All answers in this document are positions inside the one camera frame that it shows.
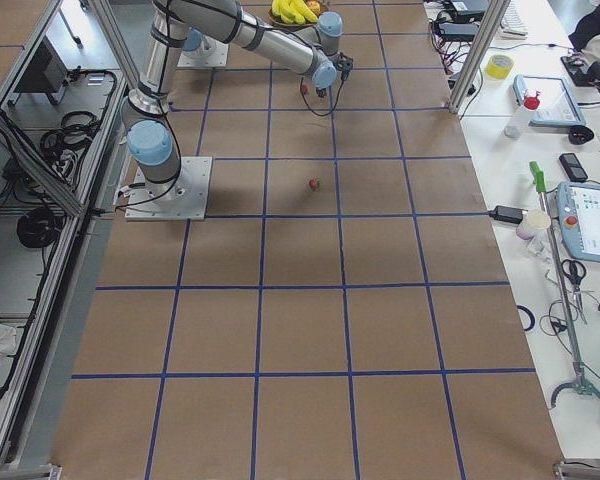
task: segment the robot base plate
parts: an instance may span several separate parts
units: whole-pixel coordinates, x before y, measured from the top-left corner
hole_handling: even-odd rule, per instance
[[[224,68],[227,66],[227,58],[229,56],[229,45],[216,42],[213,51],[208,55],[199,55],[191,58],[184,53],[180,55],[178,60],[178,68]]]
[[[204,220],[209,196],[211,179],[211,157],[182,157],[182,169],[186,170],[192,184],[187,193],[170,202],[168,205],[157,205],[148,202],[125,210],[125,218],[129,221],[163,221],[163,220]],[[144,182],[144,175],[138,168],[134,182]],[[132,190],[129,203],[149,200],[144,188]]]

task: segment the banana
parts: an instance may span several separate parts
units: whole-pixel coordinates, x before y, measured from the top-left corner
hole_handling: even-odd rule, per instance
[[[271,13],[276,17],[280,16],[280,0],[273,0],[273,2],[271,2]]]
[[[318,17],[307,7],[304,0],[291,0],[291,8],[299,12],[307,22],[316,23],[318,21]]]
[[[286,23],[287,25],[293,25],[293,24],[296,23],[296,19],[295,18],[293,18],[293,17],[287,17],[287,15],[285,15],[284,13],[282,13],[282,11],[280,12],[280,18],[282,18],[282,21],[284,23]]]
[[[297,25],[304,25],[306,23],[304,16],[293,8],[291,0],[280,0],[280,15],[282,16],[282,21],[285,23],[294,23]],[[293,21],[288,22],[284,17],[293,19]]]

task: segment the tape roll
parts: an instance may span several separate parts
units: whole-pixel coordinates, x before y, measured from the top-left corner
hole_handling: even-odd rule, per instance
[[[506,55],[492,55],[484,69],[490,77],[502,80],[513,68],[513,60]]]

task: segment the white bottle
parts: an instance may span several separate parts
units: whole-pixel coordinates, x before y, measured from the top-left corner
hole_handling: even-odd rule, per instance
[[[504,134],[509,138],[518,138],[522,132],[529,126],[533,115],[540,106],[538,96],[540,92],[536,92],[535,97],[525,93],[524,102],[518,107],[518,110],[513,114],[507,126],[504,127]]]

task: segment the white table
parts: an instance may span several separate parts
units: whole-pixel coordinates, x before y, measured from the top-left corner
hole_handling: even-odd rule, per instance
[[[497,35],[493,46],[513,46],[519,43],[555,43],[570,45],[567,35],[547,2],[542,0],[515,0],[516,8],[530,34],[524,41],[504,40]],[[511,140],[502,130],[515,111],[511,84],[515,74],[564,76],[566,71],[560,56],[566,54],[562,48],[547,46],[521,46],[513,50],[490,50],[483,61],[486,65],[491,54],[504,53],[515,64],[512,72],[504,80],[495,80],[484,75],[482,90],[469,106],[461,124],[471,152],[474,166],[487,207],[507,205],[520,208],[539,208],[538,195],[532,184],[529,162],[535,160],[545,172],[547,188],[568,180],[558,156],[564,152],[574,152],[580,158],[589,178],[600,181],[600,106],[583,109],[587,125],[596,133],[596,138],[583,146],[573,146],[566,133],[545,133],[534,129],[518,140]],[[578,102],[600,101],[595,88],[572,87]],[[460,112],[464,111],[467,101]],[[515,235],[513,226],[493,223],[498,246],[509,276],[514,297],[518,304],[530,308],[539,317],[548,311],[549,304],[559,298],[555,284],[545,278],[551,263],[529,254],[526,242]],[[562,258],[568,258],[566,251]],[[600,300],[600,263],[585,262],[588,275],[583,281],[583,290],[594,290]],[[584,296],[585,313],[588,325],[576,322],[583,360],[600,374],[600,313],[596,303]],[[561,307],[554,310],[562,314]],[[522,322],[527,325],[523,315]],[[563,341],[568,346],[566,333]],[[560,383],[571,381],[575,374],[571,357],[560,343],[542,333],[536,327],[527,333],[529,347],[536,365],[547,405],[554,388]],[[600,390],[600,381],[589,371],[586,378]],[[572,390],[563,391],[557,406],[551,412],[562,452],[566,458],[600,458],[600,402],[592,397],[575,394]]]

